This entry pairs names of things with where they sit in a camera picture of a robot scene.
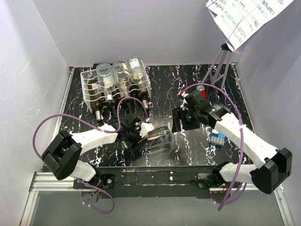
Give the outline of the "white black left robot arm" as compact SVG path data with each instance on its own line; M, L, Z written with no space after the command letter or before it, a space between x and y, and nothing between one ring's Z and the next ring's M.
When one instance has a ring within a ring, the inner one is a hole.
M133 114L118 121L93 127L91 130L70 134L67 131L59 132L41 156L57 180L67 177L81 179L89 188L96 188L101 181L97 169L79 158L87 151L113 144L119 140L126 143L132 150L143 147L149 138L154 126L149 122L141 122Z

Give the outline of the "small bottle white cap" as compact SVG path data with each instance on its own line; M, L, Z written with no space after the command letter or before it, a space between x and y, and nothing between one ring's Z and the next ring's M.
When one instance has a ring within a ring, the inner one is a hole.
M158 151L169 147L172 143L172 136L168 126L157 127L146 135L146 144L142 149L146 151Z

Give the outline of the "clear round glass bottle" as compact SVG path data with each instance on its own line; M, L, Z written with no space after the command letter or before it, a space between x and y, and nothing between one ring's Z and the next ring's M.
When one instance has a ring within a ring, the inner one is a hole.
M128 64L130 67L130 75L132 81L139 87L139 89L147 90L150 82L142 59L138 57L131 57L128 60Z

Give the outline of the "clear bottle black cap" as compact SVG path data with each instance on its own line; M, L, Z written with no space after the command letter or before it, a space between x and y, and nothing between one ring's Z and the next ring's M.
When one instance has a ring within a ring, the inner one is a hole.
M131 78L125 62L118 61L112 65L116 86L121 97L130 96Z

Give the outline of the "clear bottle white cap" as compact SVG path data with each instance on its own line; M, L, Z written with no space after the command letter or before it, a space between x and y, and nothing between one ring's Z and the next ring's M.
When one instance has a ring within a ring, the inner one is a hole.
M111 104L113 101L112 92L115 89L115 77L112 66L102 63L96 67L97 80L100 90L104 93L105 101Z

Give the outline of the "olive green wine bottle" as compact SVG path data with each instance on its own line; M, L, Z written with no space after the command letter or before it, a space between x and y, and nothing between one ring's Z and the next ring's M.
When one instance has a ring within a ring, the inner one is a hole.
M96 79L89 81L88 89L90 95L91 109L95 113L96 122L101 123L103 120L102 117L103 99L102 99L102 93L99 89L99 85Z

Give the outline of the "dark wine bottle neck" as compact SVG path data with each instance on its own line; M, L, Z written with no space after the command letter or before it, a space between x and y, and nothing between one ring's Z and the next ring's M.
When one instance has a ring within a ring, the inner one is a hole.
M117 118L117 105L119 102L119 93L117 91L114 91L112 93L113 101L110 105L110 113L111 113L111 119Z

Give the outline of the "dark green wine bottle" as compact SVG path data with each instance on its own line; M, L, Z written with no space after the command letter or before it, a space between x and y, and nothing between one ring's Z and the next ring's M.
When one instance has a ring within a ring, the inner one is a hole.
M130 97L131 95L120 92L119 96L120 99L123 99L125 97ZM130 113L133 113L132 99L127 98L126 100L122 101L122 103L120 104L120 110L122 110L125 113L125 115L129 115Z

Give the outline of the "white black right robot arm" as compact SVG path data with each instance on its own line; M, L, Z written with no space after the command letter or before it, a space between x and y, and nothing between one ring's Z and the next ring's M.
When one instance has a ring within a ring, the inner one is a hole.
M232 180L255 185L265 194L272 193L290 175L292 153L287 148L278 149L267 143L220 102L210 104L204 92L195 90L189 94L181 91L180 107L173 110L172 132L200 128L201 124L222 133L252 160L252 164L238 165L223 162L202 180L218 187L226 186Z

